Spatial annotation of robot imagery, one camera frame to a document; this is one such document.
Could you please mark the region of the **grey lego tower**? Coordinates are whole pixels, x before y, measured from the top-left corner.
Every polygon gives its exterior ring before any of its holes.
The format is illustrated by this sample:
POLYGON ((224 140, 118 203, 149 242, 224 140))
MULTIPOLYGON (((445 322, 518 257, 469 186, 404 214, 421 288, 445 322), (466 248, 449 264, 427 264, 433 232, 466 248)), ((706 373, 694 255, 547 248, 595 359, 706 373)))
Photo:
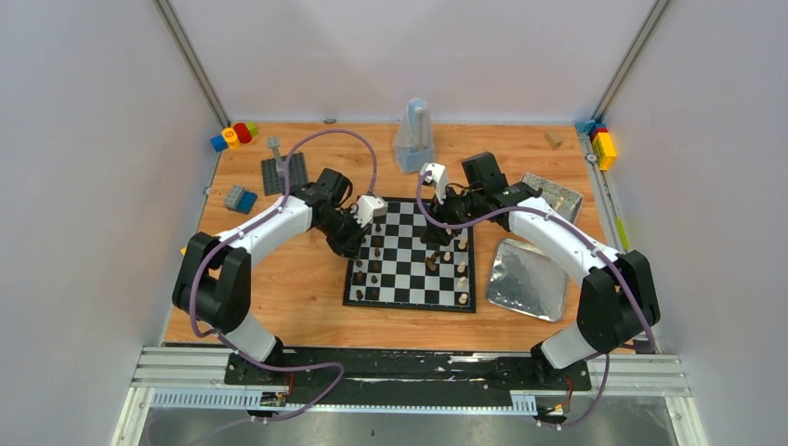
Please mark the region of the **grey lego tower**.
POLYGON ((268 137, 267 138, 267 145, 268 148, 271 150, 273 154, 273 162, 274 167, 277 175, 279 177, 284 177, 285 174, 285 164, 280 152, 280 140, 278 137, 268 137))

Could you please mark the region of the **black white chessboard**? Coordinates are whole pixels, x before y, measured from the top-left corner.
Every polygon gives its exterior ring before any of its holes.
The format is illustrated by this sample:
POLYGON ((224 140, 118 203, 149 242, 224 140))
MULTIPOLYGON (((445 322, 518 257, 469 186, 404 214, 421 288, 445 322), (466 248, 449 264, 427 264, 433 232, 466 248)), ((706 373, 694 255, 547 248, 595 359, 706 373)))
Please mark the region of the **black white chessboard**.
POLYGON ((414 198, 387 197, 387 213, 374 219, 362 239, 360 255, 348 262, 343 304, 370 308, 476 311, 473 229, 453 237, 448 246, 427 244, 427 228, 414 198), (438 269, 430 272, 428 256, 438 269), (362 290, 364 299, 356 299, 362 290), (465 305, 458 303, 468 294, 465 305))

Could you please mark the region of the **small wooden block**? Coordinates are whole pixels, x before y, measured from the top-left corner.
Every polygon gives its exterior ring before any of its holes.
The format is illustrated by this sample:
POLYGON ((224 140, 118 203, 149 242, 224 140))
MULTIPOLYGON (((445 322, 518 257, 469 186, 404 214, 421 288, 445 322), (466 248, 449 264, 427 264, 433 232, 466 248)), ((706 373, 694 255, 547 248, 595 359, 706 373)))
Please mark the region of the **small wooden block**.
POLYGON ((552 149, 557 149, 563 143, 563 138, 556 132, 545 132, 545 140, 552 149))

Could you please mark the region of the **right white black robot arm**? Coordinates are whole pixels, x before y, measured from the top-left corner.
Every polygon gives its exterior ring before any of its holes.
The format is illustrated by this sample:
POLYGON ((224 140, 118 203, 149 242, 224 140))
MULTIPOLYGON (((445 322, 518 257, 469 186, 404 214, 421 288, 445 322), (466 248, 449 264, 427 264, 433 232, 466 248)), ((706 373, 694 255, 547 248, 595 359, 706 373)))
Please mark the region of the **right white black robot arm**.
POLYGON ((578 361, 622 348, 644 334, 655 349, 652 328, 661 319, 649 260, 637 250, 621 253, 581 231, 546 201, 540 190, 509 183, 488 151, 465 159, 467 184, 454 190, 446 167, 426 163, 421 186, 434 191, 417 205, 427 221, 424 240, 445 245, 460 230, 491 221, 533 244, 580 287, 576 320, 532 348, 531 375, 555 387, 578 361))

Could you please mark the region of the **stacked lego bricks right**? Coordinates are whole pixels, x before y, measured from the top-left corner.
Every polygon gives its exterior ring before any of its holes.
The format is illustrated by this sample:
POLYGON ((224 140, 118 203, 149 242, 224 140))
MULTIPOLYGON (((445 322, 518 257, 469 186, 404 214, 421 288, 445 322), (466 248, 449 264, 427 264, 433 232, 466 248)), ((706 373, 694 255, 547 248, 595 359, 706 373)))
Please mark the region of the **stacked lego bricks right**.
POLYGON ((585 120, 576 122, 574 128, 579 136, 588 137, 592 149, 592 162, 600 171, 609 171, 617 159, 617 151, 608 127, 596 120, 585 120))

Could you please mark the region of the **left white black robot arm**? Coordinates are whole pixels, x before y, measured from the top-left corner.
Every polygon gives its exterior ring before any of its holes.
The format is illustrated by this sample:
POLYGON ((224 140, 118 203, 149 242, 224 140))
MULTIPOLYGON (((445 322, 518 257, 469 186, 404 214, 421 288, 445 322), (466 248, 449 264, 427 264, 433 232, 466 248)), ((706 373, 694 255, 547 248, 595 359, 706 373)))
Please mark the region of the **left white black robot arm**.
POLYGON ((187 243, 172 302, 249 362, 263 384, 284 372, 281 340, 251 310, 254 267, 283 243, 310 230, 320 231, 338 256, 356 258, 374 219, 387 203, 371 193, 343 205, 350 180, 326 168, 314 182, 293 186, 263 213, 218 235, 198 232, 187 243))

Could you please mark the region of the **dark fallen chess piece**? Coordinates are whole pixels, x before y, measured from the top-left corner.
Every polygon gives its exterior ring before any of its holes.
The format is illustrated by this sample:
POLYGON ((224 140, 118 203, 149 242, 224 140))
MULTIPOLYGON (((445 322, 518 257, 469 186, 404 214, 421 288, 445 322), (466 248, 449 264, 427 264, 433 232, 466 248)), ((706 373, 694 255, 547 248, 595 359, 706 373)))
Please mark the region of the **dark fallen chess piece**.
POLYGON ((434 257, 434 256, 428 256, 425 259, 425 265, 426 265, 427 270, 430 271, 430 272, 436 272, 437 269, 438 269, 438 266, 436 264, 436 257, 434 257))

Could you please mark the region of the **colourful toy blocks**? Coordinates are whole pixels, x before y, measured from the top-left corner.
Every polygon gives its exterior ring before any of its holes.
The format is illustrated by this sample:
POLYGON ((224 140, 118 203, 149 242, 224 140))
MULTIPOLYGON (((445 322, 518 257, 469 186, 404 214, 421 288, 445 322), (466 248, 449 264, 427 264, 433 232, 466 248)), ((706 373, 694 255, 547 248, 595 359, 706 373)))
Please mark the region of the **colourful toy blocks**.
POLYGON ((210 138, 214 151, 238 149, 250 144, 259 134, 256 124, 252 122, 238 122, 222 130, 220 134, 210 138))

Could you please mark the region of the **grey lego baseplate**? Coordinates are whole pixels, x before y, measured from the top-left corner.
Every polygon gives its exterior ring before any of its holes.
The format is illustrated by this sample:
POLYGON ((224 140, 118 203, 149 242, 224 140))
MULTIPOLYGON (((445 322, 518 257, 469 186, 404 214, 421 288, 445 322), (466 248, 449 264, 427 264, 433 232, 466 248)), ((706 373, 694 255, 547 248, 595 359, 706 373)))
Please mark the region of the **grey lego baseplate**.
MULTIPOLYGON (((288 168, 290 169, 289 178, 292 187, 303 186, 309 182, 305 156, 303 153, 296 152, 288 164, 288 168)), ((261 162, 261 172, 263 190, 266 196, 283 193, 284 178, 277 170, 276 160, 274 158, 268 158, 261 162)))

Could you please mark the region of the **silver metal tray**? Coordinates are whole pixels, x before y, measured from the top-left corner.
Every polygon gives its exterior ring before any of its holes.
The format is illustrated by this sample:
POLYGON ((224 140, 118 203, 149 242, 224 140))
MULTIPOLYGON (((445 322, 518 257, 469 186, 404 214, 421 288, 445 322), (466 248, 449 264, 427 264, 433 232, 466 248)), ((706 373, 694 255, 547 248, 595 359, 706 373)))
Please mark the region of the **silver metal tray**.
POLYGON ((537 247, 505 238, 496 247, 485 290, 488 302, 541 321, 558 322, 569 276, 537 247))

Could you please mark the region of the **blue grey lego brick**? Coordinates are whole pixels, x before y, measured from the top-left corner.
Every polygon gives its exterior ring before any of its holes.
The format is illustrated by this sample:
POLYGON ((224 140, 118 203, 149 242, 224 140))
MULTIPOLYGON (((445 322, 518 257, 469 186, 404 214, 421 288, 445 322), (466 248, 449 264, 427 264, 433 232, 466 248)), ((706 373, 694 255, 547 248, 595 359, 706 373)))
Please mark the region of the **blue grey lego brick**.
POLYGON ((256 193, 247 190, 242 186, 233 185, 226 194, 223 205, 226 209, 232 212, 249 215, 256 203, 256 200, 256 193))

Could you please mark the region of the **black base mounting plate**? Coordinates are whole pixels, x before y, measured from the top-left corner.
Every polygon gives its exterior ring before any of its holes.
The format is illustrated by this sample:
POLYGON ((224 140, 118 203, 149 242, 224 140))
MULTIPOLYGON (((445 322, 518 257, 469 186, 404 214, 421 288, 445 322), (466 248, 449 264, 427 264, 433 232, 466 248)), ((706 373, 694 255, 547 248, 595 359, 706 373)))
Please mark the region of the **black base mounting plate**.
POLYGON ((326 390, 326 404, 415 407, 504 407, 512 405, 514 391, 568 396, 592 386, 584 363, 546 372, 529 356, 498 353, 298 347, 275 354, 273 362, 279 371, 260 369, 232 354, 224 381, 283 386, 295 403, 306 403, 326 390))

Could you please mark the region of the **clear plastic container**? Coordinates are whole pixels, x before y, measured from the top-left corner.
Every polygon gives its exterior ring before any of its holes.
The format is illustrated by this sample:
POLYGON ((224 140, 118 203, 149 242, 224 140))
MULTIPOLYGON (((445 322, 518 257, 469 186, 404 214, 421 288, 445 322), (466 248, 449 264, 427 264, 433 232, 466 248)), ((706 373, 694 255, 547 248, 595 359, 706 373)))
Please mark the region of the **clear plastic container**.
POLYGON ((533 173, 524 174, 521 181, 534 189, 542 190, 542 197, 556 212, 571 223, 576 222, 584 201, 581 193, 533 173))

